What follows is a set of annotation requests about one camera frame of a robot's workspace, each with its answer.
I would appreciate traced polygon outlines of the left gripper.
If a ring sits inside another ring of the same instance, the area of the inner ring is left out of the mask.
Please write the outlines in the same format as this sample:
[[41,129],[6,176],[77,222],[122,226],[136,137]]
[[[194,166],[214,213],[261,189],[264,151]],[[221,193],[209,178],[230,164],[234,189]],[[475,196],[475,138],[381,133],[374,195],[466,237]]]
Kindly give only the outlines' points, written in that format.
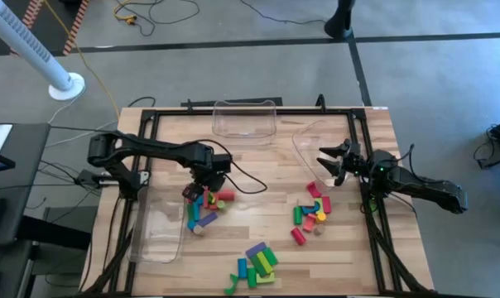
[[190,174],[193,181],[184,188],[182,195],[195,202],[204,193],[204,188],[213,192],[220,190],[225,181],[226,171],[207,166],[192,166]]

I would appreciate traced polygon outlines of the black mat orange striped edge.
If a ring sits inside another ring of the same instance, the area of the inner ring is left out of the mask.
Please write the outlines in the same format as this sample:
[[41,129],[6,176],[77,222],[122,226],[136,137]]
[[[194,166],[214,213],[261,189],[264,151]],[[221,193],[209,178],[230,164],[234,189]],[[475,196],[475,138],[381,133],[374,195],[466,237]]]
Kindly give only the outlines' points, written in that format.
[[68,55],[89,0],[3,0],[53,55]]

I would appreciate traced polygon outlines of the purple rectangular block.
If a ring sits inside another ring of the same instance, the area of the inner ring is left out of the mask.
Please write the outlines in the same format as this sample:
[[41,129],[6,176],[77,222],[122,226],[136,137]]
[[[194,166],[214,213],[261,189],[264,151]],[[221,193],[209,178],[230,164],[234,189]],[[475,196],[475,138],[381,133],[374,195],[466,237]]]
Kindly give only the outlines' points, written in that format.
[[202,219],[198,220],[196,222],[197,225],[200,227],[206,227],[207,225],[211,224],[213,221],[215,221],[218,218],[218,215],[216,212],[212,212],[204,216]]
[[264,242],[260,242],[256,244],[255,246],[249,248],[245,254],[247,258],[252,258],[253,256],[257,255],[259,252],[264,251],[267,248],[267,245]]

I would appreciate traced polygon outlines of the black floor stand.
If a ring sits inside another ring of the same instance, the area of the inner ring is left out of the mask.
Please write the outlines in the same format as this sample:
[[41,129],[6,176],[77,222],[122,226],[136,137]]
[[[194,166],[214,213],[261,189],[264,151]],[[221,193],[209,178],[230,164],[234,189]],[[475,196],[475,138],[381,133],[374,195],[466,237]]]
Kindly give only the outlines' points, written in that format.
[[336,40],[347,38],[351,32],[352,10],[356,0],[338,0],[334,15],[325,23],[325,33]]

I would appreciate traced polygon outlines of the clear plastic bin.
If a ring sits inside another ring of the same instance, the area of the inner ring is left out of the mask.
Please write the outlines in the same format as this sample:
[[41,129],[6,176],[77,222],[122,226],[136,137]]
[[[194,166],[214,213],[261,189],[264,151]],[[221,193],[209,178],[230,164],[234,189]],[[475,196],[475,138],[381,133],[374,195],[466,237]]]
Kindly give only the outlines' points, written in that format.
[[322,166],[317,159],[331,162],[342,162],[343,157],[332,157],[323,153],[321,147],[337,147],[350,139],[347,120],[319,120],[295,132],[292,137],[294,154],[308,177],[315,181],[320,190],[331,190],[335,187],[335,176]]
[[212,133],[224,138],[267,138],[276,134],[276,104],[218,101],[213,106]]
[[185,209],[185,199],[178,189],[143,187],[137,195],[128,260],[162,264],[175,261],[180,255]]

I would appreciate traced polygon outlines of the light green rectangular block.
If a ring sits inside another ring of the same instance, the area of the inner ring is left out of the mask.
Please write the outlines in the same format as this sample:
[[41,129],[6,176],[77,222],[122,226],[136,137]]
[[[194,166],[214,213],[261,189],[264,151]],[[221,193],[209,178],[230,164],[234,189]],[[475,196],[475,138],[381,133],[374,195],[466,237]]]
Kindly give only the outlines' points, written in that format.
[[258,258],[259,262],[261,263],[261,265],[262,265],[262,267],[264,269],[265,275],[270,274],[270,273],[273,272],[272,265],[267,260],[264,252],[259,252],[257,254],[257,258]]

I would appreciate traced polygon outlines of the white tower fan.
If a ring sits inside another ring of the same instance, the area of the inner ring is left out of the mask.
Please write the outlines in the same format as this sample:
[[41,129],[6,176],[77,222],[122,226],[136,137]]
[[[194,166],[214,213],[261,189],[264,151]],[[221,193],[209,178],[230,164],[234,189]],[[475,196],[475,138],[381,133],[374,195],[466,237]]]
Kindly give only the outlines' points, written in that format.
[[67,72],[2,0],[0,39],[47,81],[48,93],[54,100],[70,101],[85,91],[84,78]]

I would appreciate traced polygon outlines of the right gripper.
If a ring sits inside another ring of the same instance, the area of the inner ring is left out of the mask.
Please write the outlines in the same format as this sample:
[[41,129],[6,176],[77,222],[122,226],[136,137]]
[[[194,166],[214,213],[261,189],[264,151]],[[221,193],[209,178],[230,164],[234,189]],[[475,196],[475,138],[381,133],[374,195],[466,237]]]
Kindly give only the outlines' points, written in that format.
[[319,151],[333,158],[341,158],[340,161],[330,161],[317,158],[317,161],[335,178],[336,185],[342,185],[346,180],[346,174],[368,178],[370,167],[364,157],[360,155],[360,145],[345,139],[336,147],[320,147]]

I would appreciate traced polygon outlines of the black side desk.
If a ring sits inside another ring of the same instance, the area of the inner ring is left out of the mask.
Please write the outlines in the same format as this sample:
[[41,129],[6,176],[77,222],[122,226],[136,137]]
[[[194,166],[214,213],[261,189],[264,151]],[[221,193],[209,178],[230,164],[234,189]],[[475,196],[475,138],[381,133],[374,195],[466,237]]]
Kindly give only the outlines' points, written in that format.
[[0,246],[17,237],[49,131],[45,123],[14,125],[0,149],[0,155],[15,162],[14,168],[0,171]]

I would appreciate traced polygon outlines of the black flat bar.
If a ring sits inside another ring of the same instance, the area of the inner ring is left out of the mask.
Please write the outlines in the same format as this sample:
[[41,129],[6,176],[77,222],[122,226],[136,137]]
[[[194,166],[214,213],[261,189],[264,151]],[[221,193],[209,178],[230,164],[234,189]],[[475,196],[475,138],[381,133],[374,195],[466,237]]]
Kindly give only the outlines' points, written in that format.
[[[226,103],[240,103],[240,104],[250,104],[250,103],[263,103],[265,101],[272,101],[276,106],[282,106],[282,97],[272,97],[272,98],[254,98],[254,99],[225,99]],[[180,104],[181,107],[213,107],[215,101],[192,101],[188,99],[186,102]]]

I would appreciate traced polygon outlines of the dark grey box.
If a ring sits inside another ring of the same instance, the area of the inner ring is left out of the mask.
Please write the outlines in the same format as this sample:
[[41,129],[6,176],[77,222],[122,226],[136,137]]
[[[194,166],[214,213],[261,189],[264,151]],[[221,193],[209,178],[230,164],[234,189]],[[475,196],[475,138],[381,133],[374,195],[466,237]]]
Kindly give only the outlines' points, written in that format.
[[97,211],[96,206],[47,207],[44,211],[44,220],[61,226],[61,232],[65,228],[77,230],[77,233],[59,234],[59,240],[65,242],[62,247],[86,250],[90,244]]

